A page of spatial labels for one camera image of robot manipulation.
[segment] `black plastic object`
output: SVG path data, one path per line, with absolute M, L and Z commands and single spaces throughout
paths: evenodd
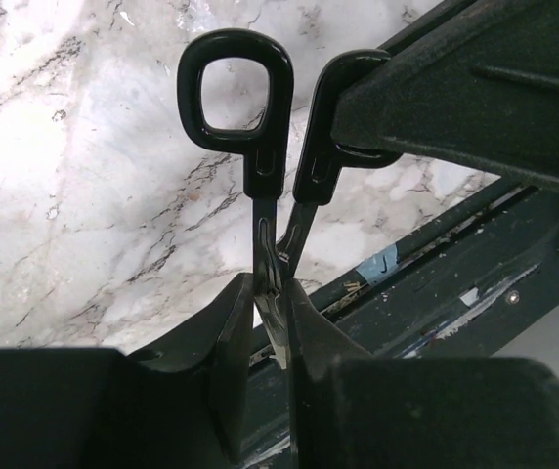
M 210 63 L 226 58 L 250 59 L 269 73 L 266 108 L 252 130 L 216 129 L 203 116 L 203 72 Z M 244 193 L 251 198 L 278 199 L 282 194 L 293 80 L 290 57 L 283 47 L 246 29 L 199 36 L 180 58 L 177 97 L 184 130 L 202 148 L 243 155 Z
M 340 94 L 389 59 L 390 54 L 377 49 L 352 51 L 332 59 L 322 71 L 295 176 L 293 195 L 298 203 L 330 203 L 343 167 L 381 168 L 401 157 L 390 151 L 339 146 L 330 136 Z
M 332 365 L 325 469 L 559 467 L 559 381 L 525 359 Z
M 341 97 L 333 139 L 559 191 L 559 0 L 448 5 L 389 41 L 394 57 Z
M 0 350 L 0 469 L 230 468 L 238 460 L 251 274 L 129 357 Z
M 286 286 L 293 469 L 559 467 L 559 381 L 522 359 L 375 359 Z

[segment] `white marble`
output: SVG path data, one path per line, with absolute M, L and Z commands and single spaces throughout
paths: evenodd
M 315 81 L 338 53 L 376 46 L 438 0 L 0 0 L 0 345 L 133 350 L 250 270 L 238 156 L 199 149 L 175 100 L 178 58 L 202 32 L 277 39 L 296 76 L 285 225 Z M 209 120 L 243 126 L 260 69 L 214 64 Z M 492 176 L 407 155 L 344 171 L 297 276 L 312 291 Z

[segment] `scissor blade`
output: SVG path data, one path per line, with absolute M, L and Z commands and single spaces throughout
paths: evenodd
M 285 318 L 279 306 L 282 264 L 276 251 L 274 200 L 253 199 L 253 293 L 279 366 L 286 369 Z

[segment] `gray marble veining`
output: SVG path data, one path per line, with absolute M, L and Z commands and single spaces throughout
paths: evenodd
M 196 147 L 179 121 L 175 74 L 192 38 L 248 27 L 293 59 L 281 231 L 323 66 L 436 3 L 0 0 L 0 345 L 133 350 L 251 269 L 239 157 Z M 254 121 L 265 82 L 254 64 L 211 66 L 209 121 Z M 297 276 L 313 291 L 493 178 L 411 155 L 345 170 Z

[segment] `black plastic handle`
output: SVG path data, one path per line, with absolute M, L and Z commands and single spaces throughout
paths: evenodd
M 269 73 L 267 104 L 252 130 L 217 129 L 203 115 L 203 72 L 210 63 L 227 58 L 250 59 Z M 177 95 L 184 130 L 204 149 L 243 155 L 244 193 L 251 198 L 281 196 L 293 88 L 288 53 L 273 39 L 247 29 L 221 29 L 199 36 L 180 58 Z
M 330 135 L 340 94 L 389 59 L 390 54 L 377 49 L 352 51 L 332 59 L 322 71 L 295 177 L 297 202 L 327 205 L 343 167 L 383 168 L 401 157 L 401 153 L 340 146 Z

